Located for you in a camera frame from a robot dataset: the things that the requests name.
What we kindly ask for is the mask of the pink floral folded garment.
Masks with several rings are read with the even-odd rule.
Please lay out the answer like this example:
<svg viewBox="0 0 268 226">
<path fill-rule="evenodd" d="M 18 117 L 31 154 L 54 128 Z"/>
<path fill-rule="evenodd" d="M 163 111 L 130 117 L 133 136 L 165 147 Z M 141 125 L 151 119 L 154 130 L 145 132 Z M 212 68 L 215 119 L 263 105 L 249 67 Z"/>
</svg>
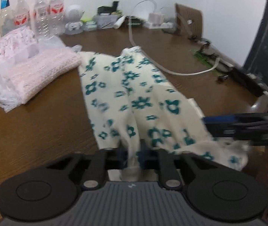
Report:
<svg viewBox="0 0 268 226">
<path fill-rule="evenodd" d="M 27 26 L 20 27 L 0 39 L 0 60 L 28 59 L 38 53 L 34 32 Z"/>
</svg>

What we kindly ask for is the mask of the right plastic water bottle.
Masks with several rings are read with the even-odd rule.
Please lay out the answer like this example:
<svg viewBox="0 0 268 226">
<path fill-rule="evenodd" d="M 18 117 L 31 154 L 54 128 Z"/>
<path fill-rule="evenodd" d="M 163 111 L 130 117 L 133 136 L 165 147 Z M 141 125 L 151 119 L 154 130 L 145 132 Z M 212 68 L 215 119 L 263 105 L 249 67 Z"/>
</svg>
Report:
<svg viewBox="0 0 268 226">
<path fill-rule="evenodd" d="M 49 15 L 51 31 L 55 35 L 64 33 L 64 0 L 50 0 Z"/>
</svg>

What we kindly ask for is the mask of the white power strip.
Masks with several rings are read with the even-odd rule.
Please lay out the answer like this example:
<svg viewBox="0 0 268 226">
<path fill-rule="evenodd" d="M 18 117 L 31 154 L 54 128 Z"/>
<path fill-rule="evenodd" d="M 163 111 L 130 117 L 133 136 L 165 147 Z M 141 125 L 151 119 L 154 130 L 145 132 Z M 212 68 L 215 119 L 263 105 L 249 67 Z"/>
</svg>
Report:
<svg viewBox="0 0 268 226">
<path fill-rule="evenodd" d="M 172 29 L 174 28 L 174 24 L 171 22 L 163 22 L 162 24 L 153 24 L 147 21 L 147 22 L 144 22 L 143 27 L 150 29 L 150 30 Z"/>
</svg>

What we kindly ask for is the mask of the brown cardboard stand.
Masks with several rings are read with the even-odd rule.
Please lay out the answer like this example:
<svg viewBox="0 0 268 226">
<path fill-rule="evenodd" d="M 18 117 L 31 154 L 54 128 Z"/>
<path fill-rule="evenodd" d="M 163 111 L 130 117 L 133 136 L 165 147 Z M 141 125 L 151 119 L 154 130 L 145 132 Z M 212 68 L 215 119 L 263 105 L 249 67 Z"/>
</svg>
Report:
<svg viewBox="0 0 268 226">
<path fill-rule="evenodd" d="M 200 10 L 175 4 L 175 35 L 186 36 L 190 40 L 199 40 L 203 32 L 203 17 Z"/>
</svg>

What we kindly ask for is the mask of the black small box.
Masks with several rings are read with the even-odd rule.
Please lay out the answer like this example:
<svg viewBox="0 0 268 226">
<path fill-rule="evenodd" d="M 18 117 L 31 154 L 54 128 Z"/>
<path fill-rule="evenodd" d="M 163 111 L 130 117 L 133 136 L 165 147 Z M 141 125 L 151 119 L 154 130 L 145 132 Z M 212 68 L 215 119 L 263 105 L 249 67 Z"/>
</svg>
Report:
<svg viewBox="0 0 268 226">
<path fill-rule="evenodd" d="M 113 1 L 112 6 L 101 6 L 97 9 L 97 15 L 101 14 L 112 14 L 113 12 L 117 11 L 119 1 Z"/>
</svg>

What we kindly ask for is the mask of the plastic water bottle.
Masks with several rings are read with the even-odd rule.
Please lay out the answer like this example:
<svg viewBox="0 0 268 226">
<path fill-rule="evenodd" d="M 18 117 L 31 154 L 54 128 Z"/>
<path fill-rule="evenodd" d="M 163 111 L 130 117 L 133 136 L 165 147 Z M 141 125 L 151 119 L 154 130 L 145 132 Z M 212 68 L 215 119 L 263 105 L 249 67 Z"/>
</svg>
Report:
<svg viewBox="0 0 268 226">
<path fill-rule="evenodd" d="M 33 9 L 34 25 L 37 38 L 47 38 L 50 35 L 47 0 L 35 0 Z"/>
<path fill-rule="evenodd" d="M 50 0 L 49 15 L 51 31 L 55 35 L 64 33 L 64 0 Z"/>
<path fill-rule="evenodd" d="M 30 9 L 25 0 L 18 0 L 14 10 L 15 27 L 31 27 Z"/>
</svg>

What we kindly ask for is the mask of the green white small boxes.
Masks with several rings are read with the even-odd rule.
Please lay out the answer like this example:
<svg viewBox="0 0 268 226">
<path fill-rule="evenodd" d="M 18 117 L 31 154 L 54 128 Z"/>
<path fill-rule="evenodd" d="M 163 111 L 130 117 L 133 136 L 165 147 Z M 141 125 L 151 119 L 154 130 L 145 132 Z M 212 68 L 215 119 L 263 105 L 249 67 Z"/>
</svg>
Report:
<svg viewBox="0 0 268 226">
<path fill-rule="evenodd" d="M 86 32 L 95 31 L 98 28 L 97 23 L 92 19 L 82 17 L 81 22 L 83 23 L 83 30 Z"/>
</svg>

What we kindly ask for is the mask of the white small tube bottle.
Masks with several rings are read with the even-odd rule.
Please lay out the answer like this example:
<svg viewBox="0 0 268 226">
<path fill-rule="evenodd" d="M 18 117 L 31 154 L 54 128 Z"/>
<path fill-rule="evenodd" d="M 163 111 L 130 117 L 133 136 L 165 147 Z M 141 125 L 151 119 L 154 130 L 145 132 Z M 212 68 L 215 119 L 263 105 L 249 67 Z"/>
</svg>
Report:
<svg viewBox="0 0 268 226">
<path fill-rule="evenodd" d="M 122 17 L 120 17 L 120 18 L 115 22 L 113 28 L 114 28 L 114 29 L 119 29 L 119 28 L 121 27 L 121 25 L 124 23 L 125 19 L 126 19 L 126 16 L 125 16 L 125 15 L 122 16 Z"/>
</svg>

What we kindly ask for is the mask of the left plastic water bottle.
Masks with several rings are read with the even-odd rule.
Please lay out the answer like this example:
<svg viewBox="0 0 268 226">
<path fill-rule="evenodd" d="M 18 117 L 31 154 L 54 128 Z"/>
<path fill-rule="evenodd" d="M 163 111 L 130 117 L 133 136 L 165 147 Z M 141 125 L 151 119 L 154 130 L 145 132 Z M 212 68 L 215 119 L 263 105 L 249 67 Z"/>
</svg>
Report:
<svg viewBox="0 0 268 226">
<path fill-rule="evenodd" d="M 25 0 L 18 0 L 14 10 L 15 27 L 31 27 L 30 9 Z"/>
</svg>

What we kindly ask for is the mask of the dark green flat box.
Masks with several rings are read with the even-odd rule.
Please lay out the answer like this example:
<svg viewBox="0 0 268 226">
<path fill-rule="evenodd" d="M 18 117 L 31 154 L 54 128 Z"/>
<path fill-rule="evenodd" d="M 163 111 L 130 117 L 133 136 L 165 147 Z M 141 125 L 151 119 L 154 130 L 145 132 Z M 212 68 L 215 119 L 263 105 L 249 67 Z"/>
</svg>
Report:
<svg viewBox="0 0 268 226">
<path fill-rule="evenodd" d="M 131 21 L 127 21 L 126 22 L 126 26 L 130 26 L 130 27 L 142 27 L 144 24 L 144 21 L 140 20 L 140 19 L 131 19 Z"/>
</svg>

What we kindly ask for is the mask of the middle plastic water bottle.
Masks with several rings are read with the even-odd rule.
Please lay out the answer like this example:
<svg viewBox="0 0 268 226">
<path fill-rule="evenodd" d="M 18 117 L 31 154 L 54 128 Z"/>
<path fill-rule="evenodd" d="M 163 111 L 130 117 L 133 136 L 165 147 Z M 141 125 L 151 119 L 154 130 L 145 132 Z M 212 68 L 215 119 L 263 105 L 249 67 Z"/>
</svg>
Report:
<svg viewBox="0 0 268 226">
<path fill-rule="evenodd" d="M 34 25 L 37 38 L 47 38 L 50 35 L 47 0 L 35 0 L 33 9 Z"/>
</svg>

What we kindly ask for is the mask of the white charger adapter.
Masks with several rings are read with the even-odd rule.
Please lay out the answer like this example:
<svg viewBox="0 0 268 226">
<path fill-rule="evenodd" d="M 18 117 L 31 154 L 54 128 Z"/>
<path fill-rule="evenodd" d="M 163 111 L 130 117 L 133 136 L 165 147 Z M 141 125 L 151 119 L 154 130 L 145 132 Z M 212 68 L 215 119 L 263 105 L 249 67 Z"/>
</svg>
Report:
<svg viewBox="0 0 268 226">
<path fill-rule="evenodd" d="M 164 22 L 164 15 L 162 13 L 149 13 L 148 22 L 155 25 L 161 25 Z"/>
</svg>

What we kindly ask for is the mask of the blue label glass bottle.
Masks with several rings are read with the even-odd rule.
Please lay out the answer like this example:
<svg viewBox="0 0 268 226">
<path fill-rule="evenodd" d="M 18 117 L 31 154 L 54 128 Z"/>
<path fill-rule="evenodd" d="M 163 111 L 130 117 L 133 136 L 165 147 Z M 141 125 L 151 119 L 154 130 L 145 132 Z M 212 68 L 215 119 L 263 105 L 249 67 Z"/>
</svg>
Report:
<svg viewBox="0 0 268 226">
<path fill-rule="evenodd" d="M 14 30 L 14 16 L 9 0 L 1 0 L 0 35 L 3 37 Z"/>
</svg>

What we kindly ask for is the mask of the cream teal flower dress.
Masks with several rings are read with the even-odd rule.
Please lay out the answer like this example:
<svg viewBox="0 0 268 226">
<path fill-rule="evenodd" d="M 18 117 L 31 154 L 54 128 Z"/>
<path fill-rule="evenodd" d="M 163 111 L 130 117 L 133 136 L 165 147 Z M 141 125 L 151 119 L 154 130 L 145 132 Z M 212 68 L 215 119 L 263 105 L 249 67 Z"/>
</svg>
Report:
<svg viewBox="0 0 268 226">
<path fill-rule="evenodd" d="M 139 47 L 118 57 L 81 52 L 79 66 L 86 110 L 98 148 L 124 145 L 127 166 L 110 170 L 112 181 L 138 181 L 140 140 L 170 153 L 190 152 L 235 170 L 248 162 L 247 142 L 214 138 L 193 99 L 177 91 Z"/>
</svg>

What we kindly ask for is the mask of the pink striped folded garment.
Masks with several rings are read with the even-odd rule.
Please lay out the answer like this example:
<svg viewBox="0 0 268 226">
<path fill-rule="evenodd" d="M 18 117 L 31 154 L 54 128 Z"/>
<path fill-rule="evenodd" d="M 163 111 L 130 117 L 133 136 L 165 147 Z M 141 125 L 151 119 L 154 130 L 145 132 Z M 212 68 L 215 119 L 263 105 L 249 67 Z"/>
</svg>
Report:
<svg viewBox="0 0 268 226">
<path fill-rule="evenodd" d="M 4 73 L 4 79 L 16 94 L 18 103 L 26 104 L 57 77 L 81 63 L 81 56 L 71 48 L 51 48 L 14 65 Z"/>
</svg>

